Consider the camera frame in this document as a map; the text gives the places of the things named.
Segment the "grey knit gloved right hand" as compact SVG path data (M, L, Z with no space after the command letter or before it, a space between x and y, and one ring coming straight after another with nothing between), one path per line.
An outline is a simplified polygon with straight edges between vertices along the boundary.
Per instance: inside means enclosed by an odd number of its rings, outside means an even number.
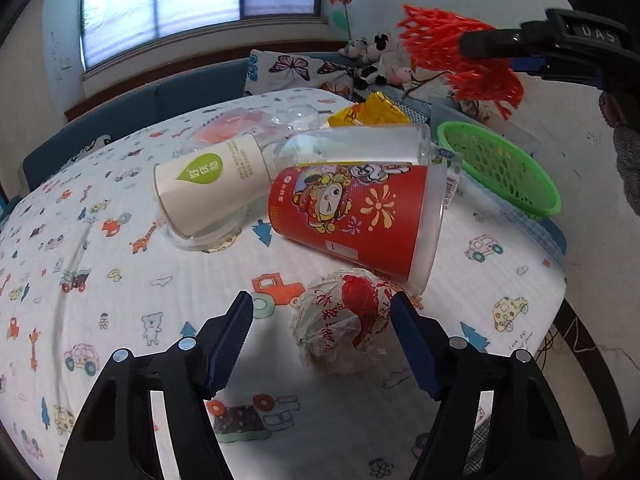
M623 181L626 202L635 214L640 211L639 133L631 129L615 96L602 92L599 107L606 124L613 129L616 169Z

